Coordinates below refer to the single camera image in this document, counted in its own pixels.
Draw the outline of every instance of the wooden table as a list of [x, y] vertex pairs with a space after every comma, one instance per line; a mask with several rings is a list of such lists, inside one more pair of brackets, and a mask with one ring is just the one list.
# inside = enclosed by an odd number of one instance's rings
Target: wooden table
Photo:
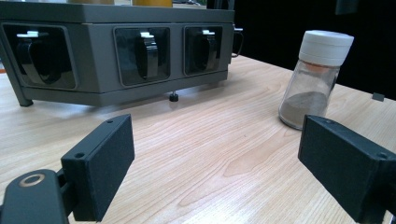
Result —
[[[301, 132], [277, 116], [291, 71], [245, 57], [229, 70], [177, 103], [164, 94], [106, 107], [20, 107], [0, 76], [1, 202], [12, 179], [58, 171], [101, 122], [130, 113], [136, 158], [103, 223], [353, 223], [297, 159]], [[336, 85], [327, 118], [396, 152], [396, 102], [371, 97]]]

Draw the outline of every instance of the dark background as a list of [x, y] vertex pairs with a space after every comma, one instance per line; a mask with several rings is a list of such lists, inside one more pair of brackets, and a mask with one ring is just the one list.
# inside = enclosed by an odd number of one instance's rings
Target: dark background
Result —
[[353, 35], [337, 83], [396, 100], [396, 0], [359, 0], [353, 13], [341, 15], [336, 5], [337, 0], [236, 0], [235, 26], [245, 36], [241, 54], [293, 70], [306, 30]]

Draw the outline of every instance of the glass jar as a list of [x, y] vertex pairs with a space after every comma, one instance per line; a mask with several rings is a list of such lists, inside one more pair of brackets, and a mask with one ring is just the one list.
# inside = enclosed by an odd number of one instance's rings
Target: glass jar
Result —
[[353, 36], [327, 31], [305, 32], [299, 61], [279, 107], [279, 118], [301, 130], [305, 115], [325, 117], [335, 81]]

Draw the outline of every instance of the black handle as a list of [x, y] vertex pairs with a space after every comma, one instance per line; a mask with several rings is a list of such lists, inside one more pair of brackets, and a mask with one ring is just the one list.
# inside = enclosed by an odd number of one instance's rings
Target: black handle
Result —
[[214, 33], [203, 31], [195, 45], [195, 66], [201, 71], [213, 70], [216, 66], [218, 43]]
[[244, 35], [242, 34], [242, 28], [233, 28], [233, 53], [232, 57], [236, 58], [241, 53], [242, 47], [244, 46]]
[[136, 39], [136, 65], [143, 79], [156, 77], [158, 74], [158, 47], [153, 35], [141, 33]]
[[35, 43], [31, 39], [22, 39], [17, 46], [18, 57], [26, 75], [32, 80], [32, 82], [37, 84], [46, 84], [38, 74], [32, 60], [31, 51], [34, 47]]

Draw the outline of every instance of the dispenser compartment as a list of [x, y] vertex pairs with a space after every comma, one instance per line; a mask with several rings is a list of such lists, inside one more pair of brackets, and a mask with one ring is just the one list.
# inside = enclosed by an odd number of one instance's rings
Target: dispenser compartment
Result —
[[70, 90], [77, 87], [65, 27], [5, 23], [3, 29], [22, 85]]
[[124, 86], [168, 79], [170, 31], [166, 27], [114, 30], [120, 80]]
[[200, 26], [184, 29], [184, 73], [187, 76], [217, 71], [222, 27]]

